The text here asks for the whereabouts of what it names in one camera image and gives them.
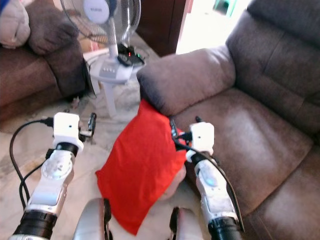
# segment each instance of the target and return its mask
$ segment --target wooden door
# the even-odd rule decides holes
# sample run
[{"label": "wooden door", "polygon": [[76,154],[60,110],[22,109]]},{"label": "wooden door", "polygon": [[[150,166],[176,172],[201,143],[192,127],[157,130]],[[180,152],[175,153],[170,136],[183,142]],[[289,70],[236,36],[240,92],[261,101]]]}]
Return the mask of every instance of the wooden door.
[{"label": "wooden door", "polygon": [[141,18],[136,32],[159,56],[176,52],[189,1],[141,0]]}]

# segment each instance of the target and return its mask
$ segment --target red cloth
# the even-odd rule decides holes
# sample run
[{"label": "red cloth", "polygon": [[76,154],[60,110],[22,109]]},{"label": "red cloth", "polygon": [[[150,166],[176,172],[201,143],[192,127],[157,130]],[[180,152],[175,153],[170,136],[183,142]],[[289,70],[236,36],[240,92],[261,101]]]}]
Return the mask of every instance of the red cloth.
[{"label": "red cloth", "polygon": [[169,119],[142,100],[137,116],[96,172],[102,196],[109,199],[112,214],[129,233],[137,234],[150,207],[182,168],[185,154],[175,149]]}]

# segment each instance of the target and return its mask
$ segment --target marble floor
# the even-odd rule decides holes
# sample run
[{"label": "marble floor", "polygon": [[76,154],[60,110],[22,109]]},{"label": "marble floor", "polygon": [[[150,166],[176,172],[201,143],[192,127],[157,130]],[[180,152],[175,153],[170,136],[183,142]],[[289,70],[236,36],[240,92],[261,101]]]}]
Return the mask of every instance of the marble floor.
[{"label": "marble floor", "polygon": [[[149,61],[158,59],[157,55],[135,35],[133,45],[145,49],[150,55]],[[113,144],[128,122],[137,114],[140,102],[139,84],[135,77],[124,85],[114,87],[117,115],[108,116],[104,95],[88,95],[80,100],[79,106],[72,109],[70,103],[58,101],[43,107],[33,114],[23,114],[0,123],[0,240],[6,240],[14,232],[23,214],[18,187],[19,178],[11,164],[9,144],[14,131],[24,122],[53,116],[57,112],[68,110],[79,114],[80,121],[87,124],[90,113],[97,113],[96,131],[92,142],[84,144],[84,151],[76,158],[74,178],[68,187],[68,194],[60,217],[53,231],[52,240],[72,239],[78,219],[85,204],[92,198],[100,197],[95,171],[106,162]],[[33,124],[23,129],[14,143],[14,155],[23,175],[41,163],[48,148],[52,146],[51,128],[42,124]],[[26,181],[32,192],[40,179],[36,171]],[[110,229],[115,240],[166,240],[170,235],[169,220],[176,206],[190,208],[199,218],[204,239],[210,239],[202,218],[200,201],[189,186],[182,182],[176,193],[168,200],[158,201],[149,210],[136,236],[127,233],[112,217]]]}]

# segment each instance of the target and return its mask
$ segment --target electric fan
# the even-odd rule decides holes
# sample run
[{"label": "electric fan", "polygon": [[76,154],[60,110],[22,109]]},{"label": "electric fan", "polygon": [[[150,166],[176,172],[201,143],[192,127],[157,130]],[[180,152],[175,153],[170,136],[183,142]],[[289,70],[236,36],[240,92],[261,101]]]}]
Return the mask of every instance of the electric fan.
[{"label": "electric fan", "polygon": [[100,55],[91,65],[90,76],[109,84],[128,81],[132,66],[118,61],[118,45],[136,29],[140,20],[140,0],[60,0],[70,21],[87,38],[105,44],[109,54]]}]

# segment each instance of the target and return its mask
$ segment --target sofa armrest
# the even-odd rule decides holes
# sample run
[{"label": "sofa armrest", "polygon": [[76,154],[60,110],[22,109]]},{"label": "sofa armrest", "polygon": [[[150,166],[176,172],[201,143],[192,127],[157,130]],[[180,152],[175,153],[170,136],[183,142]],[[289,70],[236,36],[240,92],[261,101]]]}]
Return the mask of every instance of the sofa armrest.
[{"label": "sofa armrest", "polygon": [[160,113],[175,115],[235,84],[227,46],[166,56],[137,73],[140,94]]},{"label": "sofa armrest", "polygon": [[78,30],[52,0],[36,0],[25,9],[31,30],[28,44],[36,54],[50,54],[77,39]]}]

